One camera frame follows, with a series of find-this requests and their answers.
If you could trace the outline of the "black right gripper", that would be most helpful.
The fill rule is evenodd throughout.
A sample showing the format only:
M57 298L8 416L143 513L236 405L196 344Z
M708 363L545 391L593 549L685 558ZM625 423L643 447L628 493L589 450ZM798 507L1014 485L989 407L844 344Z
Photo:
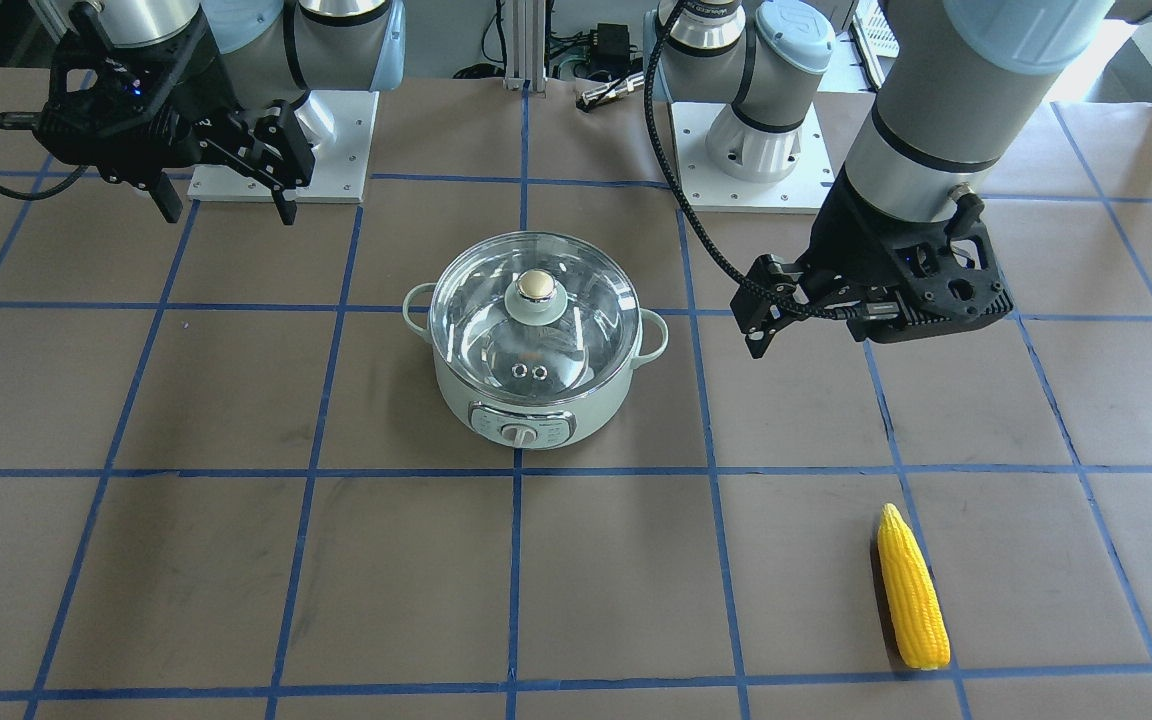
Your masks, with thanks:
M298 205L262 162L257 124L270 108L238 97L200 5L65 5L68 29L50 70L36 137L52 156L106 182L177 200L166 173L223 165L270 190L283 225Z

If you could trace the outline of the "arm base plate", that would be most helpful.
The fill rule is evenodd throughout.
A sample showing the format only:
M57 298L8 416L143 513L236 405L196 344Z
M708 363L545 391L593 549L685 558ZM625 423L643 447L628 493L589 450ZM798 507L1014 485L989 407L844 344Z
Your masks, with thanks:
M270 108L257 124L262 162L238 159L276 179L287 200L361 205L379 97L314 90L297 108Z
M679 181L696 211L814 214L835 181L817 109L799 127L764 132L732 106L670 105Z

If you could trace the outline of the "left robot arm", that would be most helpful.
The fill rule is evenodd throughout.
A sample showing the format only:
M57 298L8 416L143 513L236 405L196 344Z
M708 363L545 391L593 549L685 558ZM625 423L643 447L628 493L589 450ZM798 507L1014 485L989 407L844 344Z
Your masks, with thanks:
M897 343L987 327L1011 311L979 187L1102 20L1152 23L1152 1L886 1L899 56L814 215L795 262L741 272L704 232L664 156L653 96L718 103L707 151L746 182L791 170L835 46L804 1L660 1L646 14L649 141L687 222L737 285L733 319L761 357L791 323L846 323L855 341Z

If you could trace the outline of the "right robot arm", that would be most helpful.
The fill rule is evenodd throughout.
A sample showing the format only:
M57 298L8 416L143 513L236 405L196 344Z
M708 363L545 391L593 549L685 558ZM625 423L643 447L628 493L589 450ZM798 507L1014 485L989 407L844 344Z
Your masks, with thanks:
M67 32L32 126L50 154L146 194L361 204L378 97L404 69L401 1L59 1Z

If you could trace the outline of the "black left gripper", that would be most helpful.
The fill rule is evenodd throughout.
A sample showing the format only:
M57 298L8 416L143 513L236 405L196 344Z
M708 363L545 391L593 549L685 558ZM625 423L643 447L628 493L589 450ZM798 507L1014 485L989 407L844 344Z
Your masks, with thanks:
M749 278L796 304L841 311L856 342L980 329L1014 309L980 218L984 206L977 194L956 190L950 218L911 223L884 215L852 190L832 190L799 259L760 255ZM761 359L773 338L773 323L749 328L750 356Z

